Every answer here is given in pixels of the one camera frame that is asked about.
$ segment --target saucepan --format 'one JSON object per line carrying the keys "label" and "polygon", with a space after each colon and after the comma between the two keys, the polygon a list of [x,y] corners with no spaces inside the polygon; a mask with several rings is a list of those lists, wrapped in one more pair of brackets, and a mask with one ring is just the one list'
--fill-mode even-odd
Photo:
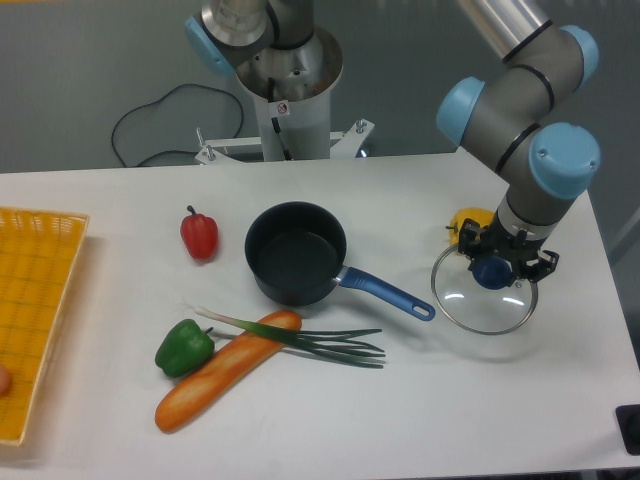
{"label": "saucepan", "polygon": [[357,268],[343,264],[347,239],[338,219],[307,202],[269,208],[251,225],[245,241],[249,268],[262,292],[288,306],[315,303],[337,285],[363,290],[428,321],[427,302]]}

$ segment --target blue handle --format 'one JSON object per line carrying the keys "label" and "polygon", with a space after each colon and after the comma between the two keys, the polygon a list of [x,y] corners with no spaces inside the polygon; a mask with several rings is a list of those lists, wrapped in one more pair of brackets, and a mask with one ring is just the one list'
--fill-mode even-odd
{"label": "blue handle", "polygon": [[427,302],[357,268],[347,268],[346,274],[340,279],[340,286],[368,292],[425,322],[433,319],[436,314],[436,310]]}

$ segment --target metal bracket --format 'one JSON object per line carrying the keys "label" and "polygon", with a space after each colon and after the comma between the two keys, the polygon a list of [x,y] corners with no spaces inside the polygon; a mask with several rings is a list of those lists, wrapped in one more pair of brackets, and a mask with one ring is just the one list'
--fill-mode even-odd
{"label": "metal bracket", "polygon": [[[369,137],[375,124],[365,119],[356,121],[347,132],[331,132],[330,158],[355,158],[358,154],[366,156],[361,152],[362,144]],[[221,140],[204,140],[200,129],[196,129],[200,151],[195,159],[202,165],[214,165],[222,163],[246,163],[237,160],[233,156],[252,156],[255,160],[262,152],[260,137],[247,138],[227,138]]]}

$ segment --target green onion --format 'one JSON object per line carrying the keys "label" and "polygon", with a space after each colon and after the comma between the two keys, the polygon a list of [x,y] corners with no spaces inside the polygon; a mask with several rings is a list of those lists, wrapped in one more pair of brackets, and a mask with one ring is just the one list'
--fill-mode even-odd
{"label": "green onion", "polygon": [[290,330],[227,317],[204,307],[196,307],[194,312],[202,317],[241,328],[259,337],[275,340],[330,360],[356,367],[383,367],[383,364],[379,363],[377,359],[385,356],[384,350],[370,343],[353,340],[357,337],[380,333],[382,331],[380,328],[338,331]]}

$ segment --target yellow basket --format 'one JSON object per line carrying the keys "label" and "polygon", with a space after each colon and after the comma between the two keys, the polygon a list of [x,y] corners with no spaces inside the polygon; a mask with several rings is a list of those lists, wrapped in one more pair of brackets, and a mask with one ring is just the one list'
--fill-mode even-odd
{"label": "yellow basket", "polygon": [[0,444],[24,440],[88,222],[84,214],[0,207],[0,363],[12,375],[0,396]]}

